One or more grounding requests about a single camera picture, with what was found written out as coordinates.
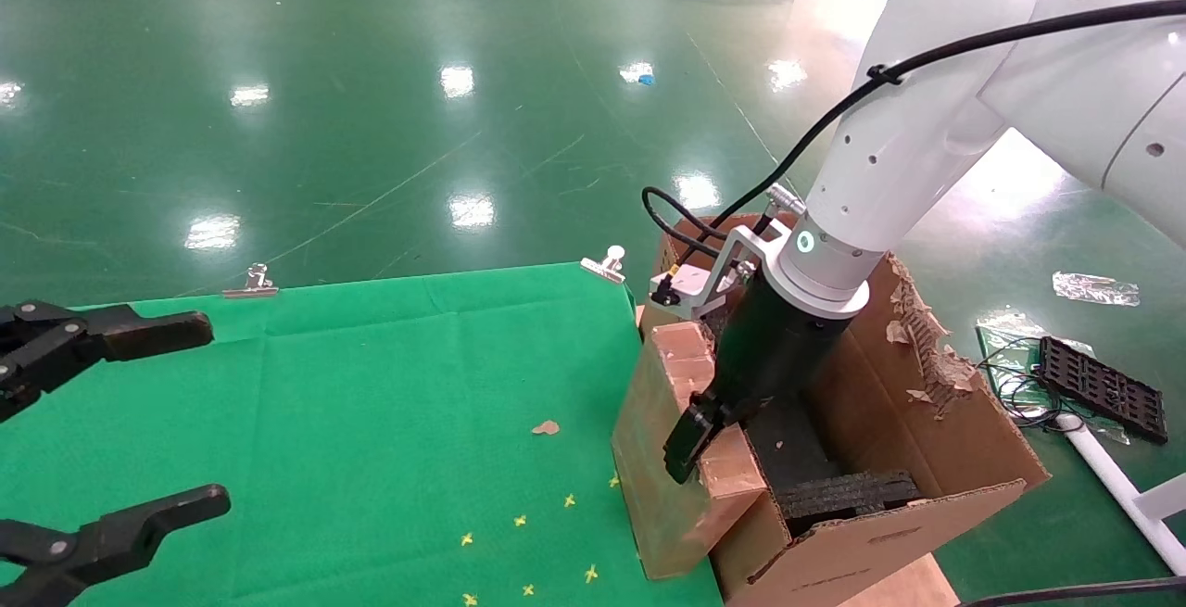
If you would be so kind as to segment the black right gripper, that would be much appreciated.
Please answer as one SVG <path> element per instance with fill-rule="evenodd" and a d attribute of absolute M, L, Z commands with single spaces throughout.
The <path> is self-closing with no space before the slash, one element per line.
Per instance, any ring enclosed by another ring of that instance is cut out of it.
<path fill-rule="evenodd" d="M 758 271 L 716 338 L 713 379 L 693 392 L 667 437 L 667 473 L 686 484 L 729 424 L 811 385 L 849 322 L 849 317 L 828 319 L 789 304 Z"/>

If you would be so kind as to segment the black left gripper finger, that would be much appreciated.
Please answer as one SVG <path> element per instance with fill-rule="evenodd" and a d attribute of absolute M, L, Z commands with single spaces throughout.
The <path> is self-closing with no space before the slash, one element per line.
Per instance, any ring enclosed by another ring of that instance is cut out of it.
<path fill-rule="evenodd" d="M 23 570 L 4 584 L 1 603 L 68 606 L 94 586 L 147 568 L 165 536 L 231 509 L 228 490 L 210 484 L 103 515 L 74 532 L 5 519 L 1 556 Z"/>
<path fill-rule="evenodd" d="M 98 362 L 130 362 L 213 341 L 208 315 L 141 317 L 127 304 L 68 309 L 25 300 L 1 309 L 1 421 L 55 392 Z"/>

